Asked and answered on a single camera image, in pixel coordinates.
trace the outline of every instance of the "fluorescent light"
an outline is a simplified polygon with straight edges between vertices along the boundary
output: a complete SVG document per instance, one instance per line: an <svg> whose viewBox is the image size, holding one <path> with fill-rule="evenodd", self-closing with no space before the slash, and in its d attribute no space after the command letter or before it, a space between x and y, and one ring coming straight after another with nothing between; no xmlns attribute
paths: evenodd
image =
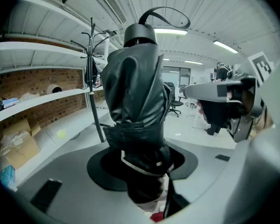
<svg viewBox="0 0 280 224"><path fill-rule="evenodd" d="M227 49L227 50L229 50L229 51L231 51L231 52L233 52L233 53L238 53L238 51L236 51L235 49L232 49L231 47L229 47L229 46L223 44L222 42L219 42L218 40L215 40L215 41L214 41L214 44L216 44L216 45L218 45L218 46L220 46L220 47L223 47L223 48L225 48L225 49Z"/></svg>
<svg viewBox="0 0 280 224"><path fill-rule="evenodd" d="M185 61L185 63L192 63L192 64L196 64L196 65L202 65L203 64L201 62L192 62L192 61Z"/></svg>
<svg viewBox="0 0 280 224"><path fill-rule="evenodd" d="M156 33L169 33L169 34L178 34L178 35L186 35L188 32L188 31L184 31L184 30L158 29L158 28L155 28L154 31Z"/></svg>

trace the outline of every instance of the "black leather cover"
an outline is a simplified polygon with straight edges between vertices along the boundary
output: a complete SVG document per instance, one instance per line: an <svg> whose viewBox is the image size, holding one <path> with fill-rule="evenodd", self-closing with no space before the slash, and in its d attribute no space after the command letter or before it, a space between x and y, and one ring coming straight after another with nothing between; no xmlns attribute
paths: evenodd
<svg viewBox="0 0 280 224"><path fill-rule="evenodd" d="M129 163L160 175L172 165L163 138L172 93L163 85L162 61L157 45L140 44L112 52L101 73L105 99L116 122L115 127L104 128L109 145L124 150Z"/></svg>

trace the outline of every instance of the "black cable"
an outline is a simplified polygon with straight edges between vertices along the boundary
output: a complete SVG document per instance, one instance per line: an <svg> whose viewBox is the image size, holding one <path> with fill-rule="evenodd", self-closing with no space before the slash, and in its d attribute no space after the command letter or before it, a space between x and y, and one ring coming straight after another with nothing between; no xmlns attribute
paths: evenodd
<svg viewBox="0 0 280 224"><path fill-rule="evenodd" d="M85 87L85 88L82 88L82 87L78 87L78 86L76 86L76 89L80 89L80 90L86 90L88 88L88 86L87 87Z"/></svg>
<svg viewBox="0 0 280 224"><path fill-rule="evenodd" d="M79 133L76 135L76 137L73 137L73 138L71 138L70 140L74 140L74 139L76 139L77 137L79 137L80 133L81 133L81 132L79 132Z"/></svg>
<svg viewBox="0 0 280 224"><path fill-rule="evenodd" d="M166 7L167 7L167 1L168 0L166 0L166 5L165 5ZM165 8L164 18L166 17L166 10L167 10L167 8ZM164 26L164 21L163 21L163 26Z"/></svg>
<svg viewBox="0 0 280 224"><path fill-rule="evenodd" d="M98 85L98 86L93 86L94 89L103 86L102 84Z"/></svg>
<svg viewBox="0 0 280 224"><path fill-rule="evenodd" d="M266 107L265 107L265 117L264 117L264 124L263 124L263 129L265 129L265 127L266 127L266 119L267 119L267 109L266 109Z"/></svg>

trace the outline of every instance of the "white shelf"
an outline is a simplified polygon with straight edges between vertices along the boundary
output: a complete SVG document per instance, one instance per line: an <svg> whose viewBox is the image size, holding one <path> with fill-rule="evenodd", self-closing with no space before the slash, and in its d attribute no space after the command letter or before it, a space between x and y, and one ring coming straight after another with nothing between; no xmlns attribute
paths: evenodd
<svg viewBox="0 0 280 224"><path fill-rule="evenodd" d="M46 68L48 66L86 67L87 55L75 50L33 42L0 42L0 72L9 69L32 67ZM106 61L94 57L97 64Z"/></svg>
<svg viewBox="0 0 280 224"><path fill-rule="evenodd" d="M109 111L98 109L98 118ZM28 160L24 165L15 170L15 185L18 186L28 177L42 162L51 156L57 149L68 142L79 132L94 122L92 111L89 108L72 113L42 129L36 136L36 142L41 151ZM64 137L58 137L58 131L65 131Z"/></svg>
<svg viewBox="0 0 280 224"><path fill-rule="evenodd" d="M18 0L3 29L7 31L7 37L46 38L62 44L69 44L73 39L84 46L88 42L81 32L91 33L91 27L84 21L43 0ZM95 42L104 38L97 35Z"/></svg>
<svg viewBox="0 0 280 224"><path fill-rule="evenodd" d="M41 105L43 103L47 103L49 101L64 98L64 97L71 96L71 95L87 93L89 91L90 91L89 88L87 88L85 90L73 89L73 90L62 91L62 92L53 93L53 94L49 94L49 95L43 95L43 96L40 96L38 98L34 98L34 99L31 99L31 100L24 101L20 104L16 104L14 106L11 106L9 108L6 108L6 109L0 111L0 121L4 120L4 119L6 119L10 116L13 116L14 114L17 114L17 113L20 113L24 110L32 108L34 106Z"/></svg>
<svg viewBox="0 0 280 224"><path fill-rule="evenodd" d="M58 155L63 155L72 151L91 147L99 143L101 143L101 141L99 139L96 126L90 125L86 127L77 138L68 141L60 149L58 149L57 153Z"/></svg>
<svg viewBox="0 0 280 224"><path fill-rule="evenodd" d="M98 118L101 118L109 112L108 109L97 109ZM55 121L49 126L45 127L47 134L56 144L64 144L74 137L77 133L84 130L86 127L94 122L91 108L79 110L70 114L60 120ZM65 133L64 137L59 137L58 132Z"/></svg>

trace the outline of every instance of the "floor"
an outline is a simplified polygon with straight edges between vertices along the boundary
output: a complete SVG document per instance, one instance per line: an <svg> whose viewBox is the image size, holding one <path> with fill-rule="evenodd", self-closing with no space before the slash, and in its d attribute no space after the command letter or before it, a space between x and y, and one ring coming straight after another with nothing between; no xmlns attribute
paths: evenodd
<svg viewBox="0 0 280 224"><path fill-rule="evenodd" d="M203 132L204 128L208 128L208 124L204 121L203 116L199 115L197 121L195 122L195 117L198 114L198 108L191 109L186 106L185 103L188 100L181 99L184 105L177 107L182 113L177 117L176 114L170 112L164 123L164 137L172 138L175 140L184 141L187 143L193 143L197 145L218 147L218 148L228 148L234 149L236 143L233 141L231 136L225 129L221 129L219 134L210 136ZM101 117L99 119L101 124L110 125L112 122L110 120L109 114ZM66 154L71 151L83 149L86 147L94 146L99 144L100 140L98 133L94 124L90 125L84 129L79 136L74 137L73 140L65 143L61 148L54 152L48 159L46 159L41 165L39 165L27 178L32 176L34 173L39 171L41 168L46 166L52 160L57 158L62 154Z"/></svg>
<svg viewBox="0 0 280 224"><path fill-rule="evenodd" d="M181 114L178 113L179 117L173 112L170 112L166 117L164 125L165 138L209 147L235 148L236 143L226 129L221 129L220 133L214 136L204 133L203 129L207 129L209 124L204 120L202 115L198 114L200 108L192 109L186 106L185 103L189 101L188 99L182 98L181 101L184 105L176 108L182 112ZM197 122L195 122L196 115L199 115Z"/></svg>

